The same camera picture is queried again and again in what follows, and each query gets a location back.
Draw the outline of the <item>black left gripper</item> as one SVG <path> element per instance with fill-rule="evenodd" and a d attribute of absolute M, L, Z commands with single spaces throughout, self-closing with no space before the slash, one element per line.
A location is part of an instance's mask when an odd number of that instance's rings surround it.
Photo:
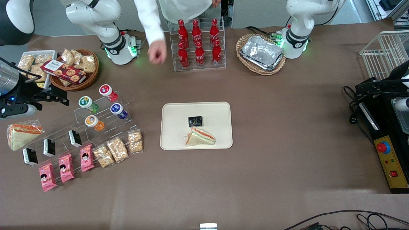
<path fill-rule="evenodd" d="M 408 78 L 399 80 L 377 80 L 367 79 L 355 86 L 356 97 L 375 96 L 382 92 L 393 93 L 399 96 L 408 97 Z"/>

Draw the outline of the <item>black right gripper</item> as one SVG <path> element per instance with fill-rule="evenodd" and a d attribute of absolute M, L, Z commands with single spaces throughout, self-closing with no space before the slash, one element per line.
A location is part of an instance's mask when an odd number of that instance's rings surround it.
<path fill-rule="evenodd" d="M 34 110 L 41 111 L 42 104 L 38 103 L 36 96 L 45 93 L 48 97 L 41 98 L 43 102 L 57 102 L 64 106 L 69 106 L 70 101 L 67 98 L 67 92 L 55 86 L 40 88 L 34 81 L 26 83 L 25 76 L 19 77 L 16 86 L 8 93 L 1 93 L 1 111 L 28 111 L 33 107 Z"/>

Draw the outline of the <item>person's right hand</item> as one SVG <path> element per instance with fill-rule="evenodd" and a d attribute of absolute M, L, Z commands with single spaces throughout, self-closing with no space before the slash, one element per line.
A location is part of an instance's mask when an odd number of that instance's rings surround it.
<path fill-rule="evenodd" d="M 163 64 L 167 58 L 167 45 L 164 40 L 152 42 L 148 49 L 148 58 L 151 64 Z"/>

